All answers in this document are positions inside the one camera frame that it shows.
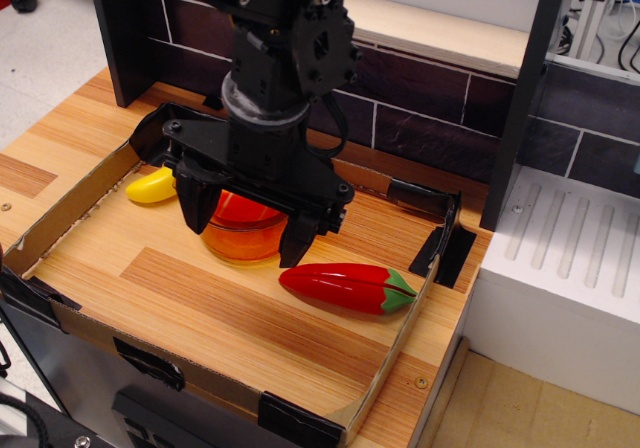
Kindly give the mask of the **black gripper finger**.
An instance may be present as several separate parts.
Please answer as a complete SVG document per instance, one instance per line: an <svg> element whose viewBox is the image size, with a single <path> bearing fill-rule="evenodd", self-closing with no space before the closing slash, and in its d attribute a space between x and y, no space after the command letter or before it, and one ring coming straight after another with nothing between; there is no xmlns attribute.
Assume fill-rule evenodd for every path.
<svg viewBox="0 0 640 448"><path fill-rule="evenodd" d="M318 221L308 213L290 216L282 233L279 254L281 268L298 265L317 234Z"/></svg>
<svg viewBox="0 0 640 448"><path fill-rule="evenodd" d="M185 223L194 233L201 234L216 210L221 178L217 172L192 162L179 162L174 175Z"/></svg>

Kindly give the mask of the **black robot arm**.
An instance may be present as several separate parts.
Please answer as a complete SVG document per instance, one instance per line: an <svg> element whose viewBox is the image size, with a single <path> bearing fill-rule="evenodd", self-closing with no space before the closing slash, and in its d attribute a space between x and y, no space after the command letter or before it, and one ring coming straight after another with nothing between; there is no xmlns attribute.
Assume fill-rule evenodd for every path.
<svg viewBox="0 0 640 448"><path fill-rule="evenodd" d="M188 227L202 233L223 191L284 213L280 264L296 266L314 239L338 232L352 186L332 161L338 147L308 142L322 102L348 133L333 91L355 81L359 49L344 0L202 0L233 24L232 63L221 85L228 117L171 119L165 163Z"/></svg>

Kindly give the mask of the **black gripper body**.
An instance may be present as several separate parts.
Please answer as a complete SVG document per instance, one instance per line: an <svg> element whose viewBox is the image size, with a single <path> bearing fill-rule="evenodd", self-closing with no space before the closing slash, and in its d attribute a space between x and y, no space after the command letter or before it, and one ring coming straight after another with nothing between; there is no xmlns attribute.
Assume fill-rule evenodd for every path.
<svg viewBox="0 0 640 448"><path fill-rule="evenodd" d="M162 106L165 163L197 163L217 172L223 190L290 216L308 213L317 232L338 232L354 190L334 171L332 160L346 145L348 127L337 121L341 139L320 148L307 139L308 111L272 119L232 114L227 119L176 103Z"/></svg>

